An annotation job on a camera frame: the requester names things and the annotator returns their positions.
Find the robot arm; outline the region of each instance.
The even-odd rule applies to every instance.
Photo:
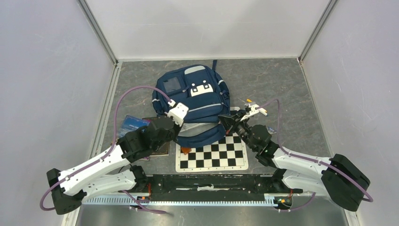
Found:
[[[94,196],[134,188],[137,180],[142,176],[140,175],[142,171],[136,170],[135,167],[116,175],[105,174],[147,157],[165,142],[176,139],[187,112],[188,108],[178,103],[169,111],[167,117],[153,120],[148,126],[121,137],[112,152],[110,148],[103,152],[104,155],[108,155],[106,158],[103,154],[99,154],[73,168],[48,171],[47,178],[50,187],[65,178],[65,181],[51,192],[57,214],[71,212],[78,208],[82,201]],[[85,169],[73,177],[68,176],[82,168]]]
[[[370,180],[345,156],[336,154],[333,158],[316,157],[282,149],[271,141],[271,135],[264,125],[250,127],[247,122],[255,112],[254,102],[246,104],[246,110],[236,115],[220,115],[219,120],[227,134],[237,133],[264,166],[277,168],[273,177],[281,186],[299,188],[325,194],[344,209],[356,211],[363,200],[363,192],[345,177],[328,166],[333,166],[349,176],[364,190]]]

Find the backpack strap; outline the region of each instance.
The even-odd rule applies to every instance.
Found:
[[[212,70],[216,71],[216,64],[217,64],[217,60],[213,60],[212,62]]]
[[[217,80],[217,85],[220,87],[221,90],[220,95],[222,95],[225,100],[230,99],[230,92],[229,88],[227,88],[226,82],[224,82],[222,77],[220,77],[217,72],[215,72],[215,77]]]

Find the navy blue backpack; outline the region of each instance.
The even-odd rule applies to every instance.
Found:
[[[230,95],[217,72],[204,65],[192,65],[164,74],[156,87],[189,108],[177,137],[180,146],[203,147],[225,136],[217,116],[230,114]],[[170,110],[168,101],[156,91],[152,93],[152,105],[158,116]]]

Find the backpack pocket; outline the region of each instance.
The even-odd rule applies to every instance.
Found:
[[[204,93],[181,101],[189,109],[185,121],[218,115],[222,110],[222,101],[217,93]]]

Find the gray marble floor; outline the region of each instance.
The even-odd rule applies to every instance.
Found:
[[[295,197],[295,206],[308,201]],[[278,213],[267,207],[152,206],[168,212],[135,212],[126,206],[83,205],[77,226],[348,226],[343,210],[328,200],[315,198],[306,208]]]
[[[113,114],[120,96],[129,88],[138,85],[153,85],[164,73],[193,64],[211,67],[212,60],[192,61],[150,61],[124,62],[122,64],[111,117],[108,121],[103,150],[112,140]],[[229,87],[231,105],[243,107],[247,98],[258,104],[279,97],[282,102],[281,140],[287,148],[301,153],[329,156],[320,122],[308,91],[305,78],[296,59],[234,59],[218,60],[216,71]],[[138,118],[155,116],[151,104],[151,90],[137,90],[127,95],[118,110],[117,126],[125,116]],[[267,108],[269,116],[258,114],[249,124],[264,124],[277,127],[277,104]],[[151,157],[150,161],[136,161],[147,174],[175,174],[176,149],[171,144],[169,156]],[[244,171],[225,171],[225,173],[272,173],[271,167],[264,167],[248,149],[249,169]]]

